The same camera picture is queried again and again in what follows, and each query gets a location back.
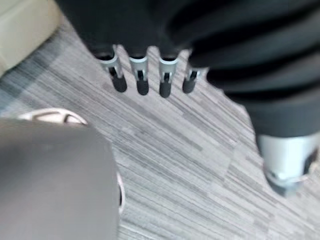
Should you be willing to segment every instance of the black fabric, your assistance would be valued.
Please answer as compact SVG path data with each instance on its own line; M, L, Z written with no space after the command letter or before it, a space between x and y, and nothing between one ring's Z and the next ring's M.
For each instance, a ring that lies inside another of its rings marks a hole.
M117 77L116 75L112 77L112 84L120 93L124 93L127 90L127 82L124 76Z
M168 81L161 82L159 93L160 93L160 96L163 98L169 97L171 93L171 83L169 83Z
M131 57L192 49L189 63L210 67L207 80L246 107L257 134L320 131L320 0L57 2L96 57L112 44Z
M182 91L185 94L189 94L195 89L195 86L196 86L196 81L194 79L191 79L189 81L184 80L182 84Z
M136 81L136 88L140 95L145 96L149 92L149 83L148 80L139 80Z

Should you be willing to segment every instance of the beige chair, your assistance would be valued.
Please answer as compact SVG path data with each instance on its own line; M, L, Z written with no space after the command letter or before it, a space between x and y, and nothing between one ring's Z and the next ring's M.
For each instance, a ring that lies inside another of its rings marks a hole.
M0 76L49 38L60 20L53 0L0 0Z

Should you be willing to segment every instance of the gray carpet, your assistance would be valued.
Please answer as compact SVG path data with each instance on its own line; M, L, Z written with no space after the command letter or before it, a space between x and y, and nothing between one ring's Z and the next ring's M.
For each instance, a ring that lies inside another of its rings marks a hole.
M316 240L320 170L290 199L274 194L262 173L244 109L200 80L182 93L182 53L170 98L159 96L158 52L149 50L148 96L109 77L65 22L0 81L0 115L62 107L89 120L113 143L127 205L121 240Z

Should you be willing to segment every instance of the floor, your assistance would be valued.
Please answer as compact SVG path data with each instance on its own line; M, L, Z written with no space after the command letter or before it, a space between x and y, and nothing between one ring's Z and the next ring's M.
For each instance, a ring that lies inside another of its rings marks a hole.
M245 110L201 79L182 93L187 53L172 94L158 94L158 52L149 51L148 96L140 96L124 49L128 82L117 93L65 21L0 81L0 115L62 107L89 120L113 144L127 204L120 240L316 240L320 170L296 196L273 193L262 173Z

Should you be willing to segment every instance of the striped carpet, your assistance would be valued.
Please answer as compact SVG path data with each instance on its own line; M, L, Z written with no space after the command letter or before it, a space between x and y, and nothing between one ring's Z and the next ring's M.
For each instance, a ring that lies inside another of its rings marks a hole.
M0 115L62 107L112 142L127 193L121 240L316 240L320 170L296 196L267 186L249 118L201 79L182 93L187 53L179 56L168 99L159 96L158 52L150 48L148 96L140 96L128 57L117 93L72 27L60 29L0 81Z

